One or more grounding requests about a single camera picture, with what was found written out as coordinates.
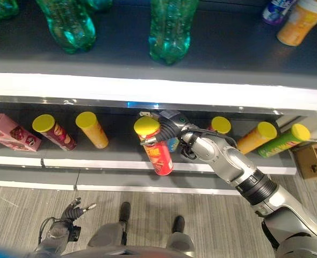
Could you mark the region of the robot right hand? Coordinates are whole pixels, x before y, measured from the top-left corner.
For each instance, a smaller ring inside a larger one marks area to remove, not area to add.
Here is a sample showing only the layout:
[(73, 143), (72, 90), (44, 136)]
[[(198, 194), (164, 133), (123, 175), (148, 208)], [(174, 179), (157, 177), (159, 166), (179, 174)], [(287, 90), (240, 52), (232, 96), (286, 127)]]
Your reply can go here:
[(185, 115), (177, 110), (163, 110), (160, 113), (140, 111), (140, 117), (150, 117), (160, 124), (160, 132), (149, 139), (141, 140), (142, 146), (149, 146), (158, 142), (163, 142), (175, 137), (179, 137), (181, 132), (195, 128)]

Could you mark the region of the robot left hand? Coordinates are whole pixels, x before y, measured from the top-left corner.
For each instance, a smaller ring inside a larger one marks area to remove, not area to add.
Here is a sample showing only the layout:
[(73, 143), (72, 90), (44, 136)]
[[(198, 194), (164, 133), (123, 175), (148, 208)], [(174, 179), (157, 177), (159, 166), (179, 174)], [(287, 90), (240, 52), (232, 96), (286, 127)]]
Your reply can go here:
[(94, 209), (97, 204), (92, 203), (89, 204), (87, 207), (79, 207), (81, 203), (81, 197), (75, 198), (62, 212), (61, 220), (69, 220), (71, 223), (81, 217), (83, 214), (88, 212), (89, 210)]

